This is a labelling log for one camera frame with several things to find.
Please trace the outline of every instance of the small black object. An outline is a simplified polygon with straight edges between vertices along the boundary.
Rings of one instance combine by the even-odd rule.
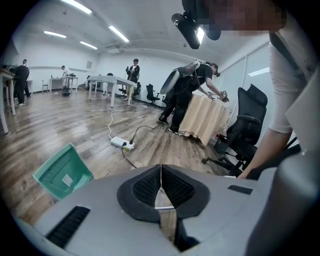
[[[244,186],[231,185],[228,187],[229,190],[237,191],[239,193],[250,195],[252,192],[252,188],[247,188]]]

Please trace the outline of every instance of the power strip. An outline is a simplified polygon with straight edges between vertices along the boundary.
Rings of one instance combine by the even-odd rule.
[[[118,147],[120,147],[120,148],[122,148],[122,145],[123,145],[124,142],[125,142],[126,145],[123,146],[123,148],[126,149],[126,150],[129,150],[129,151],[133,150],[133,149],[134,149],[134,146],[135,146],[134,143],[130,144],[130,141],[125,140],[125,139],[123,139],[123,138],[119,138],[119,137],[113,137],[110,142],[111,142],[111,144],[113,144],[113,145],[115,145],[115,146],[118,146]]]

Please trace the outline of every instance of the laminate floor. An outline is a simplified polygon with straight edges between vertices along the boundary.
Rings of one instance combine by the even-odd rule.
[[[6,112],[8,134],[0,130],[0,192],[14,216],[29,224],[53,204],[52,197],[33,179],[33,173],[66,144],[72,143],[95,179],[116,175],[133,167],[124,159],[121,148],[110,144],[108,124],[111,122],[110,97],[101,92],[73,92],[69,97],[60,93],[35,93],[26,105],[16,109],[16,116]],[[139,126],[155,127],[161,111],[123,98],[115,98],[111,136],[130,140]],[[214,164],[201,159],[216,159],[212,151],[215,140],[207,147],[158,126],[142,127],[134,139],[133,151],[125,155],[137,167],[173,164],[212,175],[226,175]],[[170,201],[159,191],[156,206],[169,206]],[[174,210],[161,213],[163,232],[171,237],[175,223]]]

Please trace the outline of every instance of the beige tablecloth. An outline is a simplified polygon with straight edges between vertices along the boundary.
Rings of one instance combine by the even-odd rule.
[[[206,146],[213,135],[226,128],[231,113],[221,101],[194,94],[179,126],[179,135],[198,137]]]

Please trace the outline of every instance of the vent grille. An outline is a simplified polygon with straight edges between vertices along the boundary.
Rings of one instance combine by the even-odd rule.
[[[89,61],[89,60],[88,60],[88,61],[86,62],[86,68],[87,68],[87,69],[91,69],[91,67],[92,67],[92,61]]]
[[[46,236],[46,238],[60,248],[64,248],[71,237],[89,214],[90,209],[76,206],[66,217]]]

